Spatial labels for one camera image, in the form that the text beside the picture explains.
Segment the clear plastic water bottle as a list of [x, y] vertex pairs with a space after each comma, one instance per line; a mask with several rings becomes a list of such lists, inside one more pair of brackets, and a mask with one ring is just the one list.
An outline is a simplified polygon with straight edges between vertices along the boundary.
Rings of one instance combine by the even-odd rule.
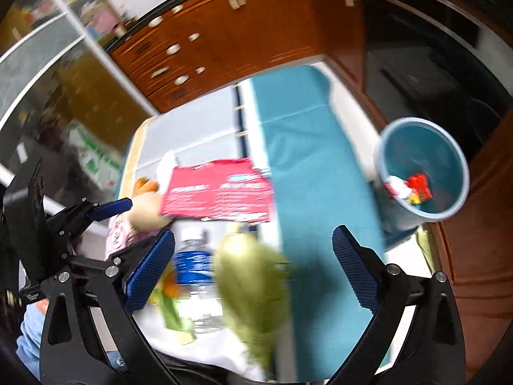
[[200, 228], [185, 228], [173, 256], [179, 297], [178, 315], [195, 334], [223, 328], [223, 308], [213, 271], [214, 251], [207, 233]]

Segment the green white sack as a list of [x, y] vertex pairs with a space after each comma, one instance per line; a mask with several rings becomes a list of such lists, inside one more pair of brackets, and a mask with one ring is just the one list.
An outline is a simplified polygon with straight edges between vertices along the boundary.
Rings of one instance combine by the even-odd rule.
[[99, 190], [114, 191], [122, 175], [121, 155], [77, 120], [72, 120], [65, 132], [85, 175]]

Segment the red plastic bag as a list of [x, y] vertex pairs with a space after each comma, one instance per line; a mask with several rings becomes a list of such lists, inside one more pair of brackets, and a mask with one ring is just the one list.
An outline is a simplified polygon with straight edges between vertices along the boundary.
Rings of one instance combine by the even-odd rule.
[[433, 198], [428, 178], [424, 174], [417, 173], [410, 176], [406, 181], [406, 186], [410, 189], [407, 201], [412, 205], [420, 205]]

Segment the pink cartoon paper package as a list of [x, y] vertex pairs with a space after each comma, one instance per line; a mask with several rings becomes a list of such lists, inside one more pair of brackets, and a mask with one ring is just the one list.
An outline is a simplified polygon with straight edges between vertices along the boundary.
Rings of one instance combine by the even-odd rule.
[[132, 227], [128, 219], [128, 213], [124, 212], [108, 221], [108, 234], [105, 242], [105, 259], [134, 242], [137, 231]]

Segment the blue round trash bin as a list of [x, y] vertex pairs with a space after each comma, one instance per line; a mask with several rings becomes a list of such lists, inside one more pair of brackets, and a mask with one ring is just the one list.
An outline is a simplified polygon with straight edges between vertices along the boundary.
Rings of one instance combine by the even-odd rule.
[[[411, 230], [424, 223], [454, 217], [469, 194], [469, 167], [456, 140], [431, 121], [406, 117], [388, 124], [375, 152], [374, 187], [383, 229]], [[433, 198], [420, 205], [408, 203], [407, 179], [427, 176]]]

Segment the white framed glass door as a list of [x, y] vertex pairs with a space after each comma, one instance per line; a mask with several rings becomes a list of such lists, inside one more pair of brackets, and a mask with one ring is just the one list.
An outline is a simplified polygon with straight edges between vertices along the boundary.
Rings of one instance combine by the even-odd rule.
[[41, 159], [49, 213], [83, 199], [109, 202], [85, 175], [68, 144], [77, 120], [125, 157], [136, 129], [155, 115], [104, 46], [123, 34], [109, 0], [1, 2], [1, 184], [21, 165]]

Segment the teal grey tablecloth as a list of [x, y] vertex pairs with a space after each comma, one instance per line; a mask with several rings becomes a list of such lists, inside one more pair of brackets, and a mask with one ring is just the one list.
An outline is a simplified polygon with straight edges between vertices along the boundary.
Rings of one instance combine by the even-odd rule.
[[258, 227], [290, 262], [290, 319], [276, 345], [281, 382], [332, 376], [370, 322], [332, 249], [345, 225], [365, 247], [411, 274], [428, 266], [413, 242], [387, 252], [371, 188], [377, 133], [324, 64], [248, 78], [146, 120], [127, 153], [121, 196], [142, 177], [166, 187], [174, 165], [251, 157], [270, 179], [275, 206]]

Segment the brown wooden kitchen cabinet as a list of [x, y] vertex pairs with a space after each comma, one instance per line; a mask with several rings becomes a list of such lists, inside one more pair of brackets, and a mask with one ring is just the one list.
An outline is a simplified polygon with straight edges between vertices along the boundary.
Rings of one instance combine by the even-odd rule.
[[463, 325], [466, 373], [512, 323], [512, 0], [167, 0], [107, 51], [160, 112], [320, 57], [377, 130], [439, 125], [469, 165], [452, 217], [428, 211]]

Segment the red snack package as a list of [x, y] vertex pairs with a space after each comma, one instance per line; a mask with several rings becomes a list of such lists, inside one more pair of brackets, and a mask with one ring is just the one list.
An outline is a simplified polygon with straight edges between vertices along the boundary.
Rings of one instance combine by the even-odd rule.
[[249, 158], [224, 159], [173, 169], [160, 214], [265, 223], [273, 204], [270, 181]]

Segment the orange peel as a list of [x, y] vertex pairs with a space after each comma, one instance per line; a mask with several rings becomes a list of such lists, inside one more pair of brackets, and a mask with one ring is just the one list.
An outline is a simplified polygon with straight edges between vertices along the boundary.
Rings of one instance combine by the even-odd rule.
[[160, 184], [157, 181], [150, 179], [146, 176], [143, 176], [138, 178], [137, 181], [135, 181], [132, 190], [132, 196], [140, 196], [147, 192], [158, 192], [159, 188]]

